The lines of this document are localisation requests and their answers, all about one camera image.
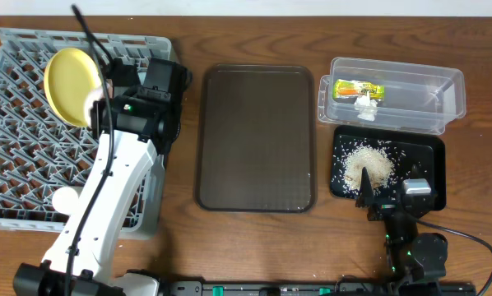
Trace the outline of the yellow round plate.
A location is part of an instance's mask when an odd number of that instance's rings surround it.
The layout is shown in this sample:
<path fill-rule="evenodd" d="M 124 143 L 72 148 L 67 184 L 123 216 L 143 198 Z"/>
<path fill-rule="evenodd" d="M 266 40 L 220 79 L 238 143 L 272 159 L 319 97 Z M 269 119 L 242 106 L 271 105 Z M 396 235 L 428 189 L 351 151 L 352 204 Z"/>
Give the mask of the yellow round plate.
<path fill-rule="evenodd" d="M 84 51 L 65 48 L 54 54 L 44 70 L 44 92 L 51 109 L 66 123 L 88 127 L 86 101 L 101 87 L 99 71 Z"/>

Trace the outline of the rice pile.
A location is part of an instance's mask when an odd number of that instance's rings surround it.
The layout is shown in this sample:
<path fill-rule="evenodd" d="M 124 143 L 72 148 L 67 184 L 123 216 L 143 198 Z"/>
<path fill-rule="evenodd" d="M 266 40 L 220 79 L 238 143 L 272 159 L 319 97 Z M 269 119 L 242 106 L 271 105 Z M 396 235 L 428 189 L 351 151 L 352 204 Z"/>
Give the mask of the rice pile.
<path fill-rule="evenodd" d="M 366 169 L 374 193 L 391 189 L 400 177 L 400 164 L 406 152 L 390 141 L 343 140 L 334 149 L 331 185 L 337 196 L 352 198 L 360 191 L 362 170 Z"/>

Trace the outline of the white round bowl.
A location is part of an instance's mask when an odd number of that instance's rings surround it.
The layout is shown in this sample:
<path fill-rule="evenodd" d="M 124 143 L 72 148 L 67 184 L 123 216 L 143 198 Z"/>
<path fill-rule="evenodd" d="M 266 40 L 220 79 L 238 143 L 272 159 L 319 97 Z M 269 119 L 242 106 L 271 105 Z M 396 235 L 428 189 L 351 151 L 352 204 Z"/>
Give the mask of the white round bowl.
<path fill-rule="evenodd" d="M 83 115 L 86 120 L 86 126 L 92 127 L 91 125 L 91 110 L 93 109 L 94 102 L 100 101 L 105 97 L 103 88 L 101 86 L 91 90 L 85 98 L 83 104 Z"/>

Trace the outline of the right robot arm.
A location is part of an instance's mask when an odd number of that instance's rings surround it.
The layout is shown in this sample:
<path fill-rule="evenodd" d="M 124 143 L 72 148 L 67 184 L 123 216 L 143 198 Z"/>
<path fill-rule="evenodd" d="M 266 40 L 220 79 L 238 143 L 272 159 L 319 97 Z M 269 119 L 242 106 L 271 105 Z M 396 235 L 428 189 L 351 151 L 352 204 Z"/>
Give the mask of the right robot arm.
<path fill-rule="evenodd" d="M 385 248 L 393 276 L 385 284 L 388 295 L 442 295 L 439 280 L 446 275 L 448 241 L 442 234 L 418 231 L 419 218 L 435 207 L 429 182 L 413 167 L 397 192 L 378 197 L 367 169 L 362 169 L 356 206 L 368 210 L 369 221 L 385 224 Z"/>

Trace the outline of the white paper cup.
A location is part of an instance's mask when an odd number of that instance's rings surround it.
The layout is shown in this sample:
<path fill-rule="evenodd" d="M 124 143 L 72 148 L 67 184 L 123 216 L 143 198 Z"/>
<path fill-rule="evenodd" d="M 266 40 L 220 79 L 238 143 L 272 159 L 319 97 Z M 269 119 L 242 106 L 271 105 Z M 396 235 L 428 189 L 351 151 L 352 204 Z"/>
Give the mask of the white paper cup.
<path fill-rule="evenodd" d="M 70 216 L 78 207 L 82 187 L 60 187 L 53 193 L 52 206 L 60 214 Z"/>

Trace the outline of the white tissue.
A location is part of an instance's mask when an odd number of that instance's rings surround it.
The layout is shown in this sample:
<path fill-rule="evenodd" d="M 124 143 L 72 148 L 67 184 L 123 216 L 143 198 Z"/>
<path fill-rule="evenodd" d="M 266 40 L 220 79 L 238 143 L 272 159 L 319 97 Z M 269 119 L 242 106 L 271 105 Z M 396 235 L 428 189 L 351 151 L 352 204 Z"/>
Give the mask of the white tissue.
<path fill-rule="evenodd" d="M 373 122 L 378 111 L 377 105 L 378 102 L 370 98 L 369 92 L 359 96 L 354 103 L 355 110 L 359 113 L 357 117 L 365 121 Z"/>

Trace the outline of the yellow snack wrapper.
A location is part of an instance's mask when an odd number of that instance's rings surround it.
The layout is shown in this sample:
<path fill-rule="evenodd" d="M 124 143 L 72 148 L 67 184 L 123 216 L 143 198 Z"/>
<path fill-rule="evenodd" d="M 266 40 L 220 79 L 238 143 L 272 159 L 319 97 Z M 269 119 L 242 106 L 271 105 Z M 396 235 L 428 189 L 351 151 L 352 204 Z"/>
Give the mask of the yellow snack wrapper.
<path fill-rule="evenodd" d="M 368 81 L 348 81 L 338 79 L 333 86 L 332 97 L 350 98 L 369 95 L 370 99 L 381 100 L 385 97 L 385 86 L 375 85 Z"/>

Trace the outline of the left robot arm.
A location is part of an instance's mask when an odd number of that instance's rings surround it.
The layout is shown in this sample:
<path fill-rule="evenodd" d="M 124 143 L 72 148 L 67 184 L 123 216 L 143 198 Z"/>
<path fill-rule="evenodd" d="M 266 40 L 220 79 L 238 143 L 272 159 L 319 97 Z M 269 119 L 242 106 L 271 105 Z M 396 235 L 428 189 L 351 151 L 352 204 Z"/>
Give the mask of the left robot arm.
<path fill-rule="evenodd" d="M 99 137 L 95 162 L 70 218 L 37 266 L 23 263 L 13 278 L 17 295 L 161 295 L 146 271 L 112 278 L 114 249 L 132 199 L 145 176 L 156 190 L 165 157 L 180 129 L 182 98 L 192 75 L 153 58 L 143 81 L 116 93 L 104 86 L 88 103 Z"/>

